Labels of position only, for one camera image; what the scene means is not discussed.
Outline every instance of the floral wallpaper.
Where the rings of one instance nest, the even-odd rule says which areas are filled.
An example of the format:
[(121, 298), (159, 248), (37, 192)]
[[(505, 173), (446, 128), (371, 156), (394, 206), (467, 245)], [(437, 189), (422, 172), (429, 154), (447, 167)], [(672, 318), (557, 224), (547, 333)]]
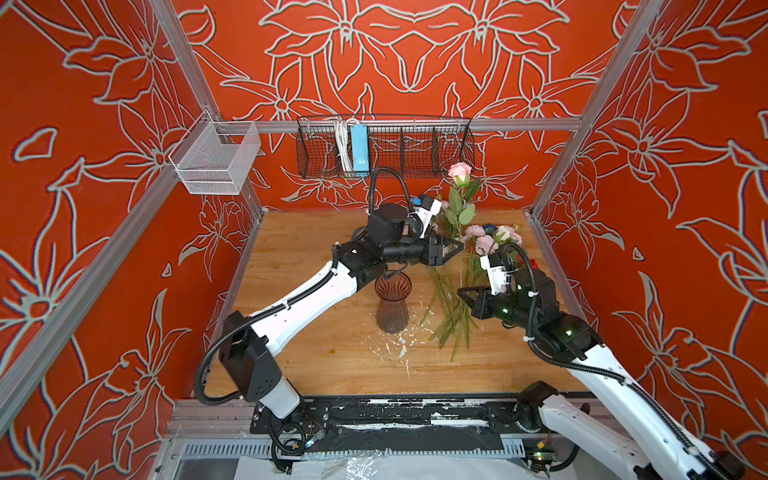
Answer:
[(667, 2), (542, 215), (619, 359), (751, 478), (768, 476), (766, 27), (764, 2)]
[[(578, 116), (639, 0), (173, 0), (224, 117)], [(486, 207), (535, 198), (568, 134), (479, 134)], [(279, 210), (356, 208), (367, 180), (302, 179), (290, 134), (264, 135), (250, 179)], [(441, 190), (439, 179), (413, 192)], [(397, 194), (377, 184), (379, 198)]]
[[(0, 36), (1, 375), (200, 109), (146, 0), (5, 2)], [(0, 478), (146, 475), (254, 221), (176, 186), (0, 439)]]

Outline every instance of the wooden tabletop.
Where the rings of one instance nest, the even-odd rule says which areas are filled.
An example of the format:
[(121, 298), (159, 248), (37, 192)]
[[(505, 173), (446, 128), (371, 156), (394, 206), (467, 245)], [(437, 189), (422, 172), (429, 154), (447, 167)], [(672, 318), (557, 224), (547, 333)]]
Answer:
[[(475, 221), (520, 225), (528, 254), (549, 274), (520, 210), (481, 209)], [(269, 212), (234, 308), (248, 315), (282, 298), (325, 265), (336, 241), (347, 241), (357, 227), (365, 224), (366, 214), (361, 210)], [(410, 323), (405, 331), (389, 335), (379, 330), (379, 298), (371, 283), (328, 309), (291, 340), (276, 359), (299, 392), (518, 392), (536, 380), (544, 380), (562, 391), (586, 390), (565, 369), (536, 358), (522, 340), (522, 329), (504, 329), (497, 319), (476, 320), (479, 329), (472, 331), (469, 351), (460, 348), (451, 362), (453, 341), (438, 349), (436, 341), (429, 339), (443, 319), (438, 302), (419, 325), (434, 293), (427, 269), (413, 265), (405, 272), (413, 285), (407, 300)], [(221, 364), (214, 363), (206, 393), (217, 396), (233, 390), (226, 371)]]

